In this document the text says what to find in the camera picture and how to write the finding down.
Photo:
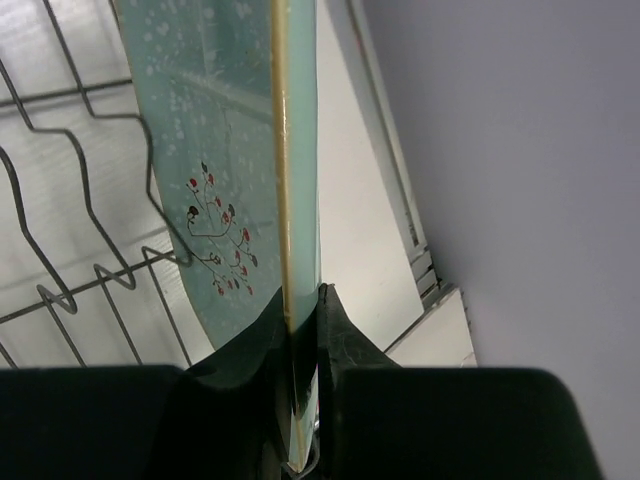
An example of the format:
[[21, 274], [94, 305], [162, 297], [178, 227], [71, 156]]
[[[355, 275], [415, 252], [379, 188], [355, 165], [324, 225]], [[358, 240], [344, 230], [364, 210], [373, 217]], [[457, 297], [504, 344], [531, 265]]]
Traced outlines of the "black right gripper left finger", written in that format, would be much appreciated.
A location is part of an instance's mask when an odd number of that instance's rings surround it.
[[288, 455], [290, 341], [278, 289], [258, 318], [187, 370], [185, 479], [279, 479]]

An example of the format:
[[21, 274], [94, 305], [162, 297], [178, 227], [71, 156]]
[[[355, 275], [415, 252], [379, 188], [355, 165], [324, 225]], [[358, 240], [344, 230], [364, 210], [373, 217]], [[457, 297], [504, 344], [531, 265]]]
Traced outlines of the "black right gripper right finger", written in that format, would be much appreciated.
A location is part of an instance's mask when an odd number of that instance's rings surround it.
[[350, 320], [336, 287], [323, 284], [316, 307], [320, 472], [344, 479], [364, 465], [357, 450], [372, 443], [370, 425], [380, 403], [366, 389], [399, 365]]

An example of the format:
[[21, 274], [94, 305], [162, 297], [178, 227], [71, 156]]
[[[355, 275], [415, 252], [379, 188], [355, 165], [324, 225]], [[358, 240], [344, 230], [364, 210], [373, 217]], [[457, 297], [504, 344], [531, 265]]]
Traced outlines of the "light teal oblong plate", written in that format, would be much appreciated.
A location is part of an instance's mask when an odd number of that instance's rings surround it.
[[121, 1], [122, 41], [187, 296], [221, 347], [320, 284], [316, 5]]

